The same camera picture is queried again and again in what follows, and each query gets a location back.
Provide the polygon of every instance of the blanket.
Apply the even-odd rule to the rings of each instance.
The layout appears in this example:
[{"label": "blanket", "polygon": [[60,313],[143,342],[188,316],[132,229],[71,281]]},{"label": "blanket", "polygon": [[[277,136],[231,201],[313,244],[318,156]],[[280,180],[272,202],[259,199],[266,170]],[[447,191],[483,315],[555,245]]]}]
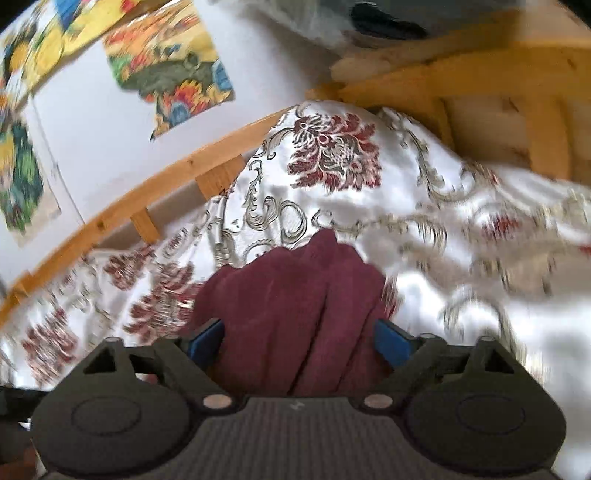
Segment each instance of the blanket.
[{"label": "blanket", "polygon": [[14,311],[2,329],[2,380],[51,389],[107,336],[145,345],[174,334],[222,266],[331,229],[386,277],[391,321],[450,343],[497,336],[563,409],[555,469],[582,480],[591,472],[590,213],[587,188],[464,162],[399,112],[302,103],[172,238],[93,251]]}]

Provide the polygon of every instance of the white wall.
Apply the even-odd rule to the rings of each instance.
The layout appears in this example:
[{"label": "white wall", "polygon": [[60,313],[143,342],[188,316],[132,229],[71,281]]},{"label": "white wall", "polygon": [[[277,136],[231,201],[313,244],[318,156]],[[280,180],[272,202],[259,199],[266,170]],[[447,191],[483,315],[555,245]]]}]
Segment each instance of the white wall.
[{"label": "white wall", "polygon": [[19,249],[0,228],[0,277],[11,284],[63,242],[83,220],[165,166],[248,123],[298,103],[328,82],[332,53],[255,11],[194,0],[212,35],[236,99],[181,124],[150,142],[154,105],[118,87],[100,42],[64,66],[33,96],[24,116],[40,163],[52,156],[59,176],[50,183],[61,216]]}]

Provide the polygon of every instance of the red floral pattern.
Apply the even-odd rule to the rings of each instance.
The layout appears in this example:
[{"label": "red floral pattern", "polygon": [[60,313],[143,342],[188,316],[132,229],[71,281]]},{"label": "red floral pattern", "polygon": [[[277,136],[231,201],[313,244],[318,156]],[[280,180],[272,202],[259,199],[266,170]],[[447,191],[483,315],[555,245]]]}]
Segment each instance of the red floral pattern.
[{"label": "red floral pattern", "polygon": [[521,227],[521,222],[508,215],[495,215],[489,223],[482,226],[482,235],[487,240],[506,240]]},{"label": "red floral pattern", "polygon": [[64,309],[56,307],[41,325],[29,328],[21,345],[27,354],[27,364],[42,387],[57,379],[64,367],[75,360],[78,337],[68,326]]},{"label": "red floral pattern", "polygon": [[374,124],[363,124],[348,113],[310,115],[299,118],[294,126],[294,162],[288,165],[291,175],[298,175],[293,188],[311,187],[317,183],[331,192],[363,186],[379,187],[382,183],[378,146],[370,141]]},{"label": "red floral pattern", "polygon": [[139,336],[142,344],[177,333],[190,320],[195,296],[203,287],[203,282],[191,282],[193,271],[192,263],[163,265],[152,292],[131,307],[135,321],[123,330]]},{"label": "red floral pattern", "polygon": [[120,290],[130,290],[137,282],[146,263],[154,258],[154,247],[144,245],[129,253],[113,255],[105,267],[112,284]]}]

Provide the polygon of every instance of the floral painting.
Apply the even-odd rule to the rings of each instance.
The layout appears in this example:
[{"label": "floral painting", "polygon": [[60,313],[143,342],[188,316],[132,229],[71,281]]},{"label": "floral painting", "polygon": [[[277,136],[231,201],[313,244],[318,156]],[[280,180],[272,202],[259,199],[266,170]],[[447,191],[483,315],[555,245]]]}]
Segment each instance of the floral painting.
[{"label": "floral painting", "polygon": [[232,84],[190,0],[114,30],[104,44],[120,87],[155,104],[152,140],[233,98]]},{"label": "floral painting", "polygon": [[[6,102],[0,95],[0,103]],[[60,213],[37,163],[27,126],[18,118],[5,122],[0,130],[0,210],[19,246]]]},{"label": "floral painting", "polygon": [[39,0],[0,35],[0,72],[11,109],[59,61],[165,0]]}]

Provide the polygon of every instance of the bed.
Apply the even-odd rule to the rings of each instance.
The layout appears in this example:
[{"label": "bed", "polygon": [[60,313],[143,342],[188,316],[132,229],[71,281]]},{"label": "bed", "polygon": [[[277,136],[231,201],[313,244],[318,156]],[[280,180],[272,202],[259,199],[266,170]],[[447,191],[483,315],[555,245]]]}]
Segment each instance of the bed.
[{"label": "bed", "polygon": [[[128,192],[23,276],[0,313],[3,382],[49,389],[106,336],[174,333],[221,265],[330,228],[384,273],[392,321],[453,343],[500,338],[565,412],[556,471],[586,478],[591,192],[568,181],[588,160],[573,156],[585,119],[572,123],[565,102],[591,100],[590,79],[585,46],[528,45],[320,86]],[[531,171],[456,155],[458,98],[505,105]],[[474,143],[497,131],[494,119],[471,124]],[[208,202],[162,239],[149,207],[191,181]],[[127,222],[144,245],[93,249]]]}]

